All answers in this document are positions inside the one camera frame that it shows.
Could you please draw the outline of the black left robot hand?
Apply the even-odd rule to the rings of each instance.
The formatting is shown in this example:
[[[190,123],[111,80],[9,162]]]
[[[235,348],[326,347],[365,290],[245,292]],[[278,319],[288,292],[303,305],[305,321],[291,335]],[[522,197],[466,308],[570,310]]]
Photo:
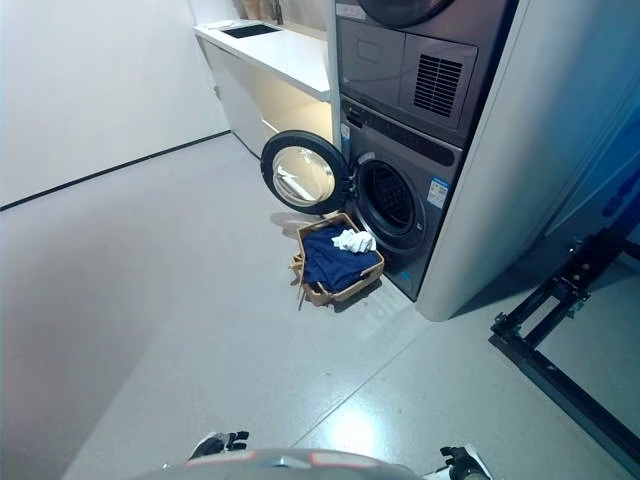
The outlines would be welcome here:
[[[250,432],[246,430],[211,432],[196,445],[189,459],[245,450],[249,438]]]

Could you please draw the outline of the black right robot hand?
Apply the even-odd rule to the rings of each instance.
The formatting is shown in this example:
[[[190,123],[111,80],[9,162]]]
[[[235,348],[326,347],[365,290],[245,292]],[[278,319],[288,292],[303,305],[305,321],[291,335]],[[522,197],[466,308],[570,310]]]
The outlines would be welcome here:
[[[440,449],[451,480],[491,480],[493,475],[472,445],[444,446]]]

